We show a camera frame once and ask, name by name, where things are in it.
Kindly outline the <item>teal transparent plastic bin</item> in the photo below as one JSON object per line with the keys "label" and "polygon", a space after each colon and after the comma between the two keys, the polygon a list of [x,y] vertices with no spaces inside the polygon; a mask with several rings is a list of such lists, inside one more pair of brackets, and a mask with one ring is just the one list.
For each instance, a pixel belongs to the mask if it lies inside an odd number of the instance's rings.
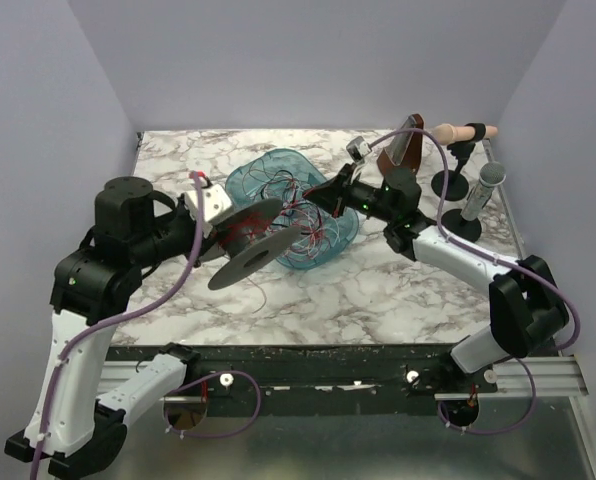
{"label": "teal transparent plastic bin", "polygon": [[225,189],[234,205],[244,208],[267,198],[278,198],[283,210],[269,230],[298,226],[301,235],[277,261],[293,269],[319,267],[342,253],[355,239],[359,219],[355,211],[332,218],[302,194],[326,181],[325,176],[301,153],[274,149],[236,168],[227,177]]}

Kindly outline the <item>silver mesh microphone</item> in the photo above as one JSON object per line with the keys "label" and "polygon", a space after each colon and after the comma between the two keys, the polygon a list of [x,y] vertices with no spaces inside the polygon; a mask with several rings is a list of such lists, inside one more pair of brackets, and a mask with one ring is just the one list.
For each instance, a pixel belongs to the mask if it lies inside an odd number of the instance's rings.
{"label": "silver mesh microphone", "polygon": [[483,210],[494,190],[506,179],[506,169],[499,162],[489,162],[479,171],[477,182],[467,196],[461,211],[465,221],[474,221]]}

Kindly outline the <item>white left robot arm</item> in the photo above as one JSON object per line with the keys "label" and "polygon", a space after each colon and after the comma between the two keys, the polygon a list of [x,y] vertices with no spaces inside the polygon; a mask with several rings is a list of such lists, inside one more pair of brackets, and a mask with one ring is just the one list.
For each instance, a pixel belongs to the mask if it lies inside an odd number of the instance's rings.
{"label": "white left robot arm", "polygon": [[98,390],[117,327],[134,318],[131,296],[145,272],[184,256],[194,266],[211,249],[214,228],[233,210],[225,189],[202,173],[177,198],[146,179],[108,181],[94,201],[95,222],[76,251],[54,271],[52,340],[34,414],[12,435],[5,453],[30,465],[42,461],[58,479],[105,470],[130,427],[169,391],[181,386],[196,354],[175,344],[108,393]]}

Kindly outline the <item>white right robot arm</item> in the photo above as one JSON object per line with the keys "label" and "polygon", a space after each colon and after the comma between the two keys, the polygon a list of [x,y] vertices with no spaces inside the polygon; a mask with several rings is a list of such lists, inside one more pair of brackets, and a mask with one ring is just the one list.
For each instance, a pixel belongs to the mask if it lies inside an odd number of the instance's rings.
{"label": "white right robot arm", "polygon": [[451,348],[446,370],[472,374],[507,357],[524,358],[567,325],[569,314],[542,258],[518,260],[449,237],[420,211],[422,189],[408,168],[391,169],[378,187],[354,178],[354,172],[354,165],[344,165],[335,177],[308,189],[304,199],[332,217],[353,209],[383,221],[395,253],[437,267],[488,296],[488,326]]}

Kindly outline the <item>dark grey perforated spool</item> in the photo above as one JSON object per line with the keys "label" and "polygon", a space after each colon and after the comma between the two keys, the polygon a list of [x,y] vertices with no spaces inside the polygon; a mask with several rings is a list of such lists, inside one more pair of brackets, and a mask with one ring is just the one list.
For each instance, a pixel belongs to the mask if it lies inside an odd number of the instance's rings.
{"label": "dark grey perforated spool", "polygon": [[229,261],[209,280],[210,290],[224,289],[245,279],[283,254],[300,237],[298,226],[269,230],[282,210],[280,199],[268,198],[239,210],[218,225],[218,244]]}

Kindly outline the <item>black stand of silver microphone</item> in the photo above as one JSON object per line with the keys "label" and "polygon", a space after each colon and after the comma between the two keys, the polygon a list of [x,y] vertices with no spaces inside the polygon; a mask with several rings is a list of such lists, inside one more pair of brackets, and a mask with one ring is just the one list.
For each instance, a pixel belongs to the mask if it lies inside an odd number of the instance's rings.
{"label": "black stand of silver microphone", "polygon": [[482,225],[476,211],[452,209],[441,217],[441,225],[445,230],[469,242],[475,243],[482,235]]}

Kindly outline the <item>brown wooden metronome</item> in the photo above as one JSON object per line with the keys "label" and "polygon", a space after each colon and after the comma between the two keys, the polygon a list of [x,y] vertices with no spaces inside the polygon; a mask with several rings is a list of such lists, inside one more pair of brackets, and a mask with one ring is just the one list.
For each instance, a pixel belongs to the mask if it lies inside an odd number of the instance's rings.
{"label": "brown wooden metronome", "polygon": [[378,156],[377,166],[385,176],[394,168],[407,168],[417,175],[422,161],[423,135],[410,132],[394,136]]}

